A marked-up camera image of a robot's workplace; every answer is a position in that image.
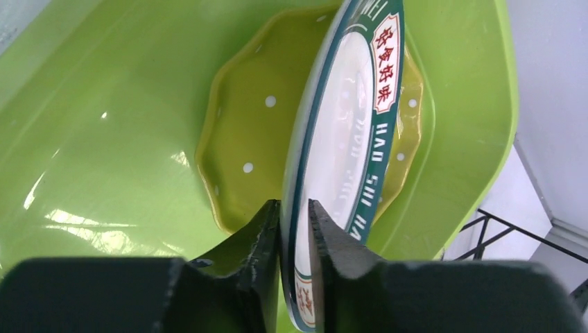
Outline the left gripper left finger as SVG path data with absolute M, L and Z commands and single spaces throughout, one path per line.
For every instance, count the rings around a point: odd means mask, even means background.
M 274 332 L 278 200 L 203 255 L 41 257 L 1 283 L 2 332 Z

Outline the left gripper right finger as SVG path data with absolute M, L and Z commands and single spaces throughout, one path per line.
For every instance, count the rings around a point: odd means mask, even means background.
M 389 261 L 308 201 L 319 332 L 586 332 L 562 285 L 524 261 Z

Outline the white plate teal rim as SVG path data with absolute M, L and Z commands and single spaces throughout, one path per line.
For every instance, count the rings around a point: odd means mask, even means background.
M 344 1 L 297 110 L 284 174 L 282 285 L 294 326 L 314 332 L 308 202 L 364 244 L 383 191 L 404 65 L 401 1 Z

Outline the green dotted plate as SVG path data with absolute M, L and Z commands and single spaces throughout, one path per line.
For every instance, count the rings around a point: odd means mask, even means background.
M 341 5 L 273 15 L 216 74 L 196 162 L 220 228 L 237 231 L 263 202 L 284 199 L 297 110 Z M 403 189 L 422 140 L 424 80 L 405 43 L 403 61 L 395 134 L 374 221 Z

